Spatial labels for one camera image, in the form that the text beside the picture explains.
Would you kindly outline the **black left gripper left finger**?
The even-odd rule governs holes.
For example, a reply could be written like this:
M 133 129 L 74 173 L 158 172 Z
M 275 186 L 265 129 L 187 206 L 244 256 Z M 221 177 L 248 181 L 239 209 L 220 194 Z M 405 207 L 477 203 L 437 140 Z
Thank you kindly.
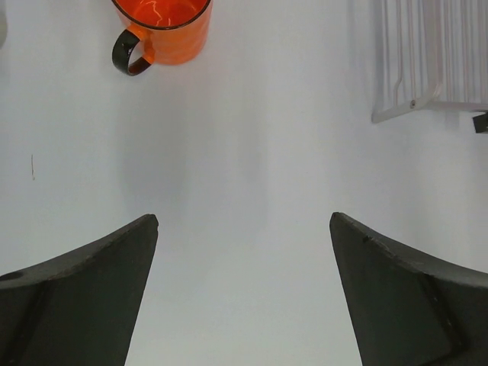
M 1 276 L 3 365 L 123 365 L 158 239 L 146 214 Z

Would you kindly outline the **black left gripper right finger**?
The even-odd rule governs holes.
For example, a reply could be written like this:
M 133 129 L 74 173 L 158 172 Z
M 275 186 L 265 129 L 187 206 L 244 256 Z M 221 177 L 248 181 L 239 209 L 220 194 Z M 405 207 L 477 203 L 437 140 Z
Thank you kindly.
M 487 275 L 390 239 L 350 216 L 329 221 L 363 365 L 485 365 Z

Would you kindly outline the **orange mug black handle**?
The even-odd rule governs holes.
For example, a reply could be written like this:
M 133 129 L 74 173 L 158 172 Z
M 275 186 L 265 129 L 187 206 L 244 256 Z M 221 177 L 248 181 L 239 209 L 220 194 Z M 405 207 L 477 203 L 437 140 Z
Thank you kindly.
M 113 1 L 125 25 L 112 49 L 116 69 L 135 76 L 152 64 L 179 65 L 204 48 L 213 2 Z

